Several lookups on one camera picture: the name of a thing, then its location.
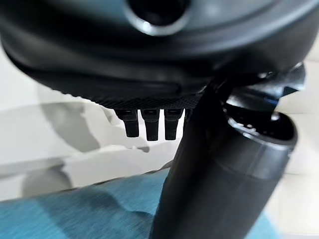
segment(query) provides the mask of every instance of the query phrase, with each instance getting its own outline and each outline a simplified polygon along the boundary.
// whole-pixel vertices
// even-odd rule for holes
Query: teal fabric
[[[0,239],[147,239],[167,173],[3,202]],[[247,236],[278,238],[264,215]]]

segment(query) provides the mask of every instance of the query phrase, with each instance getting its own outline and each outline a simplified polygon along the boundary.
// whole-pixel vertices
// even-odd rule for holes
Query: textured plastic
[[[243,239],[297,142],[294,124],[280,116],[272,134],[285,140],[234,123],[205,94],[185,128],[150,238]]]

